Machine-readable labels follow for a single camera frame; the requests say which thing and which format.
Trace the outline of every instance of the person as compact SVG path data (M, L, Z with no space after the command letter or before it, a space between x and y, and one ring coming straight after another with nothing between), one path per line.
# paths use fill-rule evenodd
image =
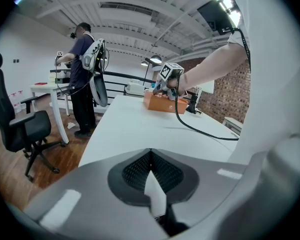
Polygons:
M238 27L249 40L251 83L249 109L228 161L247 165L253 154L300 134L300 27L281 0L235 1L244 19ZM246 59L236 31L227 45L180 77L179 93L225 76ZM176 85L176 79L168 82Z
M93 105L93 96L89 79L91 73L82 66L80 56L85 54L94 40L90 36L91 26L82 22L75 29L77 40L72 49L64 56L58 58L55 64L72 61L70 72L70 95L73 106L73 114L80 126L80 130L74 135L78 138L90 137L90 129L96 127L96 117Z

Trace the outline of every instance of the ceiling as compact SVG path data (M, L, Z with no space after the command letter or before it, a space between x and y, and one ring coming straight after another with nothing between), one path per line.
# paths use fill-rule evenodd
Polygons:
M211 0L23 0L23 12L70 36L87 22L96 38L113 52L140 60L160 55L164 61L187 59L227 43L213 32L197 9Z

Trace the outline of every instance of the orange cardboard box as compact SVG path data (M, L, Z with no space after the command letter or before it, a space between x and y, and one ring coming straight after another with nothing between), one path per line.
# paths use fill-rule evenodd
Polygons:
M153 95L152 92L146 91L144 93L143 104L148 110L175 113L175 101L169 100L165 95ZM178 113L184 114L187 105L186 100L178 99Z

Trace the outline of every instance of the chair base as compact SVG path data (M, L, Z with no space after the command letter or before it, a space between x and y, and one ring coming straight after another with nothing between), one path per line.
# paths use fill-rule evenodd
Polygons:
M30 182L33 182L34 178L32 176L29 175L29 171L31 169L31 166L33 165L35 159L37 158L37 156L40 156L41 159L42 159L42 162L44 163L45 166L47 166L49 168L50 171L52 171L54 174L58 174L60 173L60 170L56 167L54 167L46 158L45 156L42 154L42 151L43 150L46 150L46 149L49 149L53 146L56 146L56 145L60 145L61 147L65 147L66 144L63 143L62 141L54 141L54 142L51 142L51 143L47 143L47 140L44 138L40 141L38 141L37 143L32 143L32 149L28 152L31 152L31 154L29 155L27 150L24 149L23 150L23 153L24 153L24 156L25 158L27 158L29 161L28 161L28 164L26 166L26 170L25 170L25 173L24 175L28 178L28 180Z

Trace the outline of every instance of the black pants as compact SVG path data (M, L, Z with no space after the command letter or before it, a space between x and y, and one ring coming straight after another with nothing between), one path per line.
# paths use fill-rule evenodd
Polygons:
M81 132L87 133L90 131L91 126L96 123L93 96L89 84L82 90L80 89L81 87L70 90L73 114Z

